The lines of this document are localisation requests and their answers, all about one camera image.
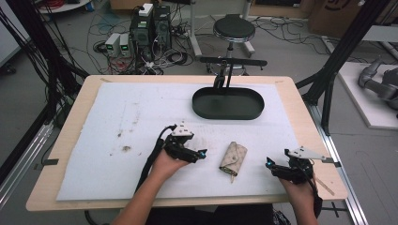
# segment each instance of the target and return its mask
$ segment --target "person's left arm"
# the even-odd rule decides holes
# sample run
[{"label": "person's left arm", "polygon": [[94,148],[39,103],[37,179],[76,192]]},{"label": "person's left arm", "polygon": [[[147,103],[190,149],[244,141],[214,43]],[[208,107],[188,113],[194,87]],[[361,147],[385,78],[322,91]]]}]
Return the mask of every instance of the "person's left arm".
[{"label": "person's left arm", "polygon": [[163,183],[179,168],[188,164],[184,160],[169,157],[164,150],[161,150],[149,176],[112,224],[144,225]]}]

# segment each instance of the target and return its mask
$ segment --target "person's right arm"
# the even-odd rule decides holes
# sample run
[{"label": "person's right arm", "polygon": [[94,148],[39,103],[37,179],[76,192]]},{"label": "person's right arm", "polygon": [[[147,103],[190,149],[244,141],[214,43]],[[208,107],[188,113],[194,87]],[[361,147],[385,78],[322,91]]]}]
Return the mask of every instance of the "person's right arm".
[{"label": "person's right arm", "polygon": [[295,185],[290,181],[279,179],[287,192],[295,212],[298,225],[317,225],[314,213],[314,193],[308,182]]}]

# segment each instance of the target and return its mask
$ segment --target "stain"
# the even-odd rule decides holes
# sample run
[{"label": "stain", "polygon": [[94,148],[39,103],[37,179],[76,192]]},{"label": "stain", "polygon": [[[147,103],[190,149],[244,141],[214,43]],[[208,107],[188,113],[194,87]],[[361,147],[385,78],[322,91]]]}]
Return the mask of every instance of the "stain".
[{"label": "stain", "polygon": [[131,150],[131,146],[123,146],[122,151],[123,152],[129,152]]}]

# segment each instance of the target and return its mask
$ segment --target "gray robotic arm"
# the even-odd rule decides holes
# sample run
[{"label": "gray robotic arm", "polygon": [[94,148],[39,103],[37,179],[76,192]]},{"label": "gray robotic arm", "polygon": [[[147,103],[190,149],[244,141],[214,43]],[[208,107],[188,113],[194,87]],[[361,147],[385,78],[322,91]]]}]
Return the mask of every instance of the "gray robotic arm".
[{"label": "gray robotic arm", "polygon": [[382,83],[372,80],[382,63],[381,58],[377,58],[369,67],[366,67],[360,74],[358,85],[375,92],[391,108],[398,110],[398,68],[387,70]]}]

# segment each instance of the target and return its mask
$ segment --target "human arm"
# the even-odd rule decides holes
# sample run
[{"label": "human arm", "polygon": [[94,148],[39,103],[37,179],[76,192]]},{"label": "human arm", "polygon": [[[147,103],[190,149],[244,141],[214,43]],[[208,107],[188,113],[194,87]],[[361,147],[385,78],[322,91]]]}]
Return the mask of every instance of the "human arm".
[{"label": "human arm", "polygon": [[161,150],[153,163],[149,176],[115,219],[113,225],[144,225],[163,183],[179,168],[188,164],[184,160],[169,157],[164,150]]},{"label": "human arm", "polygon": [[279,179],[287,192],[298,225],[317,225],[314,213],[314,192],[308,182],[295,185],[290,181]]}]

